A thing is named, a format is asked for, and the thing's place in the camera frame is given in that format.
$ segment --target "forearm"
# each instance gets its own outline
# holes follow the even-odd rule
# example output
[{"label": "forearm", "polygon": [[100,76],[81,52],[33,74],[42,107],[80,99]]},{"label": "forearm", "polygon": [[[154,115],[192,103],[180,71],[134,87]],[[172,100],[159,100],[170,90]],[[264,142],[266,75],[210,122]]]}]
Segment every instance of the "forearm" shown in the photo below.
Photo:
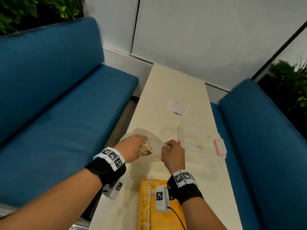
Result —
[{"label": "forearm", "polygon": [[209,205],[200,197],[188,199],[182,204],[188,230],[227,230]]},{"label": "forearm", "polygon": [[0,220],[0,229],[67,230],[101,187],[99,177],[83,169]]}]

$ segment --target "transparent plastic bag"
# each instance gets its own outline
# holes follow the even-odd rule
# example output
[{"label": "transparent plastic bag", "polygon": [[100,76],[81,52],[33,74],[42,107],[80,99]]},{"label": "transparent plastic bag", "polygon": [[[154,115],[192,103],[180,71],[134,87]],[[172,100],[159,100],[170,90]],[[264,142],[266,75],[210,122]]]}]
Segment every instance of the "transparent plastic bag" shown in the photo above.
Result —
[{"label": "transparent plastic bag", "polygon": [[164,142],[162,142],[153,133],[151,133],[151,132],[149,132],[145,129],[136,128],[136,129],[133,130],[133,132],[125,134],[120,140],[125,139],[125,138],[129,137],[130,135],[134,135],[134,134],[147,136],[147,139],[148,139],[148,141],[151,145],[152,151],[153,151],[152,154],[149,154],[149,155],[144,155],[144,156],[140,155],[140,158],[137,159],[136,162],[151,163],[151,162],[160,161],[162,159],[161,148],[163,146],[167,147],[167,145]]}]

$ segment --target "hand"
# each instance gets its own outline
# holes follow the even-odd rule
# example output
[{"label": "hand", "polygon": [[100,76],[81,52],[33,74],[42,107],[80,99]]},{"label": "hand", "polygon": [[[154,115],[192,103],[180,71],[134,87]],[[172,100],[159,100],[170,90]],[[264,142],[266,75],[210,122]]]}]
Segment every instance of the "hand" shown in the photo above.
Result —
[{"label": "hand", "polygon": [[169,170],[170,174],[173,175],[178,170],[185,170],[185,150],[175,140],[166,142],[169,146],[162,147],[162,161],[165,167]]},{"label": "hand", "polygon": [[114,148],[121,153],[127,164],[140,157],[141,143],[146,140],[146,136],[134,134],[120,141]]}]

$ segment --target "table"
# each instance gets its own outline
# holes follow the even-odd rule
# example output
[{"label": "table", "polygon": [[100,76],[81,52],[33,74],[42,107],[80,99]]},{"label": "table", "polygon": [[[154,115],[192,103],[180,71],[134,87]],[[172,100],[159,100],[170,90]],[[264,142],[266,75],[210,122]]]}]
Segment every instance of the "table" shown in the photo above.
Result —
[{"label": "table", "polygon": [[[188,116],[167,111],[168,101],[186,106]],[[182,122],[217,131],[205,82],[154,64],[127,132],[144,128],[162,141],[168,141],[177,139],[175,130]],[[219,165],[218,172],[188,162],[186,169],[193,174],[204,199],[226,228],[242,229],[225,162]],[[147,177],[168,180],[170,174],[161,161],[152,163],[150,167],[133,162],[127,164],[125,177],[124,189],[115,200],[101,196],[89,230],[136,230],[141,179]]]}]

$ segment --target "yellow plastic container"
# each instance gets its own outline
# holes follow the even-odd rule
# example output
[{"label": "yellow plastic container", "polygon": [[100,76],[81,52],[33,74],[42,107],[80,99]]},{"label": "yellow plastic container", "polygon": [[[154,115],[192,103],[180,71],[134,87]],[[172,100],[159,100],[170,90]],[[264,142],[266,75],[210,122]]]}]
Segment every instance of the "yellow plastic container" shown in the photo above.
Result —
[{"label": "yellow plastic container", "polygon": [[[141,181],[138,195],[138,222],[137,230],[183,230],[183,227],[176,214],[168,212],[158,212],[155,208],[155,189],[158,185],[167,185],[166,180],[156,180],[144,178]],[[178,200],[170,201],[182,223],[185,225],[185,218]]]}]

